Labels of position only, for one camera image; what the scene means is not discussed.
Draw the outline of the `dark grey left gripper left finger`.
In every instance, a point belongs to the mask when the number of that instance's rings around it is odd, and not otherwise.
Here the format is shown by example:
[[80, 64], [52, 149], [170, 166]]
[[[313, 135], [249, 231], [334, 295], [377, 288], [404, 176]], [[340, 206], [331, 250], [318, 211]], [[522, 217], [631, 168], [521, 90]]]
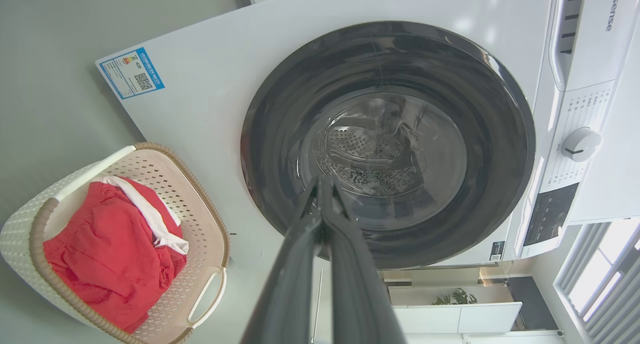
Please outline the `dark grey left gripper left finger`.
[[314, 257], [326, 234], [329, 180], [314, 178], [301, 202], [244, 331], [242, 343], [309, 343]]

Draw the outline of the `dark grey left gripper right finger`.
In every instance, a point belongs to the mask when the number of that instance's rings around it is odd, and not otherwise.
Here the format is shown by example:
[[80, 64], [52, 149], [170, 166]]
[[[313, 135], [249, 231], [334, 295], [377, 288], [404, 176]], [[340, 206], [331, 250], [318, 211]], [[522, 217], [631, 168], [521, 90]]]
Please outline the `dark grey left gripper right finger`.
[[320, 177], [322, 246], [331, 263], [334, 343], [405, 343], [355, 217], [332, 177]]

